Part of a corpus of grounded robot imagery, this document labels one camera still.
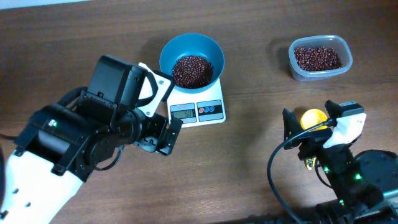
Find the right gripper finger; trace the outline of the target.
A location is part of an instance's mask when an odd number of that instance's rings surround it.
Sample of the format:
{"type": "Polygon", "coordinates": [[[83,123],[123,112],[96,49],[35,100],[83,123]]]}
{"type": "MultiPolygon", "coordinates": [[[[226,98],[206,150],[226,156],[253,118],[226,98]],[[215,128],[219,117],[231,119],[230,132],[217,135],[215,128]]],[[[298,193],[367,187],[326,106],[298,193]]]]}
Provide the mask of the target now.
{"type": "Polygon", "coordinates": [[[333,101],[326,101],[325,108],[330,118],[339,118],[341,116],[340,106],[333,101]]]}
{"type": "MultiPolygon", "coordinates": [[[[289,111],[288,109],[285,108],[282,111],[282,116],[284,122],[284,141],[288,141],[292,137],[304,131],[304,129],[301,127],[300,122],[295,117],[292,111],[289,111]]],[[[306,140],[307,139],[305,138],[305,135],[299,136],[293,140],[290,140],[284,146],[284,149],[289,150],[294,147],[298,147],[301,143],[305,142],[306,140]]]]}

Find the yellow measuring scoop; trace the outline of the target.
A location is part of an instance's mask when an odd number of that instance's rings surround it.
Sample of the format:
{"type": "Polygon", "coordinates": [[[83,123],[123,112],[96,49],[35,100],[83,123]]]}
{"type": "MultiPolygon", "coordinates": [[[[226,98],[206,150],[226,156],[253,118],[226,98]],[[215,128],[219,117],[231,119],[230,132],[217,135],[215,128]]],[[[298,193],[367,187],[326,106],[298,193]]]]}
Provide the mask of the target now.
{"type": "MultiPolygon", "coordinates": [[[[320,124],[324,121],[326,121],[328,118],[326,114],[319,109],[310,109],[304,112],[300,119],[300,125],[303,129],[308,129],[311,128],[312,126],[315,126],[317,124],[320,124]]],[[[308,170],[312,170],[315,167],[317,159],[315,157],[305,159],[304,164],[305,167],[308,170]]]]}

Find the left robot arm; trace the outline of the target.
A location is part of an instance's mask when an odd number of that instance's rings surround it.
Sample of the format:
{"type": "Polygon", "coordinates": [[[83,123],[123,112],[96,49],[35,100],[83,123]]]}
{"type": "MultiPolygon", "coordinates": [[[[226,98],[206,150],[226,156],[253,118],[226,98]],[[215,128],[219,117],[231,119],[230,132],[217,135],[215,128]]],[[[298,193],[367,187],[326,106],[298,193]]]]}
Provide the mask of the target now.
{"type": "Polygon", "coordinates": [[[128,145],[168,156],[182,121],[156,109],[173,87],[144,63],[100,57],[90,84],[36,111],[1,159],[1,222],[49,223],[100,162],[116,164],[128,145]]]}

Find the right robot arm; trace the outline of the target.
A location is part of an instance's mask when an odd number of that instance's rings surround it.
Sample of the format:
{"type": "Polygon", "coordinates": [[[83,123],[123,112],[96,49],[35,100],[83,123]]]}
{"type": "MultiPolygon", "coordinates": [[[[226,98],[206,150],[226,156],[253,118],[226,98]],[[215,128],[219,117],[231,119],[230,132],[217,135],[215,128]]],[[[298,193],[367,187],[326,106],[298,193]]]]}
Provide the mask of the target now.
{"type": "Polygon", "coordinates": [[[297,147],[300,160],[316,158],[336,199],[320,203],[313,223],[397,222],[397,154],[370,149],[353,155],[361,137],[364,108],[355,101],[325,103],[325,129],[303,128],[293,112],[283,110],[285,149],[297,147]]]}

